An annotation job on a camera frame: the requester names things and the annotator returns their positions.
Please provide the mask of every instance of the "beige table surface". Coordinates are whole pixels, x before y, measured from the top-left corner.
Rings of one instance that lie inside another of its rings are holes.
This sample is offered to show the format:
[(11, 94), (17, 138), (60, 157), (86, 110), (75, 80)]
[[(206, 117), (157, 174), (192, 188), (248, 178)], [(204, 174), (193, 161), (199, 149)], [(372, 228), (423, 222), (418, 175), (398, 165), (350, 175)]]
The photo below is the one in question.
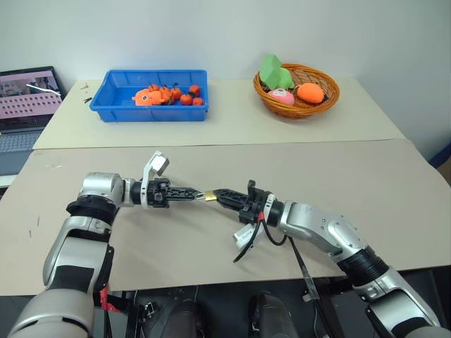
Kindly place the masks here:
[(306, 120), (286, 120), (268, 111), (252, 80), (209, 81), (204, 122), (105, 123), (84, 100), (100, 80), (77, 81), (34, 149), (122, 146), (268, 144), (403, 139), (404, 135), (354, 78), (338, 78), (340, 99)]
[[(161, 147), (174, 185), (246, 192), (248, 179), (279, 200), (342, 213), (397, 269), (451, 263), (451, 190), (405, 139), (376, 142)], [(156, 148), (34, 151), (0, 203), (0, 294), (42, 290), (44, 259), (89, 171), (139, 178)], [(122, 208), (113, 226), (112, 289), (300, 277), (288, 245), (259, 242), (239, 263), (237, 215), (215, 202)], [(314, 277), (341, 275), (298, 243)]]

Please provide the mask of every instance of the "wicker basket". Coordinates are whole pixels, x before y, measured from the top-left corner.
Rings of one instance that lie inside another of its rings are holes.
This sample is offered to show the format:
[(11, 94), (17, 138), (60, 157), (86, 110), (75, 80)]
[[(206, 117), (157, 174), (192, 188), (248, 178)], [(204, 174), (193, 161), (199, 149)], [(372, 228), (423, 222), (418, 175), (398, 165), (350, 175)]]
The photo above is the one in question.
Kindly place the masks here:
[(306, 67), (305, 65), (297, 65), (295, 63), (284, 63), (282, 67), (288, 69), (293, 78), (295, 86), (302, 85), (305, 82), (313, 82), (319, 85), (327, 99), (320, 104), (310, 104), (297, 97), (295, 94), (295, 105), (284, 104), (279, 100), (268, 95), (269, 88), (260, 80), (260, 74), (254, 77), (254, 88), (260, 95), (264, 105), (273, 113), (285, 118), (307, 118), (311, 115), (322, 113), (331, 108), (340, 96), (340, 88), (335, 81), (327, 74), (319, 70)]

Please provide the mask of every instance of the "orange toy fish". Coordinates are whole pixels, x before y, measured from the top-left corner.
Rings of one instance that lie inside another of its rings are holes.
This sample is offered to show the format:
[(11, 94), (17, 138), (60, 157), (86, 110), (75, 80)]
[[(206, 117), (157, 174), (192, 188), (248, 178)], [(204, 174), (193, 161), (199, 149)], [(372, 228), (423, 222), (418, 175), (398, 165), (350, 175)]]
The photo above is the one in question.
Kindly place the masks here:
[(140, 90), (132, 97), (136, 106), (158, 106), (165, 102), (160, 91), (150, 92), (147, 88)]

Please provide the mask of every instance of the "blue plastic tray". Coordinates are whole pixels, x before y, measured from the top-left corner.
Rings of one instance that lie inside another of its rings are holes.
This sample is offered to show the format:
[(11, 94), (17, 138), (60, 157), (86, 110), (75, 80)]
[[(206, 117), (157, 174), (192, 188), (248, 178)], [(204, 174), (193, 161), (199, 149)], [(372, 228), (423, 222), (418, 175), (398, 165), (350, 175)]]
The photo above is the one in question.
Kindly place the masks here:
[[(183, 93), (191, 85), (201, 88), (203, 106), (136, 106), (132, 96), (149, 85), (172, 87)], [(209, 108), (205, 70), (109, 70), (89, 107), (105, 122), (203, 121)]]

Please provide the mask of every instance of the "laptop screen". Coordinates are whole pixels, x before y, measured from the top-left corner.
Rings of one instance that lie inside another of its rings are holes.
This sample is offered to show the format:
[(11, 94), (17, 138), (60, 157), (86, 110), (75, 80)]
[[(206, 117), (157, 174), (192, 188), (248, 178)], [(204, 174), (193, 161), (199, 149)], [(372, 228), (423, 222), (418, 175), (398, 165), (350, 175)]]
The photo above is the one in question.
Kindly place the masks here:
[(63, 101), (53, 67), (0, 73), (0, 131), (45, 127)]

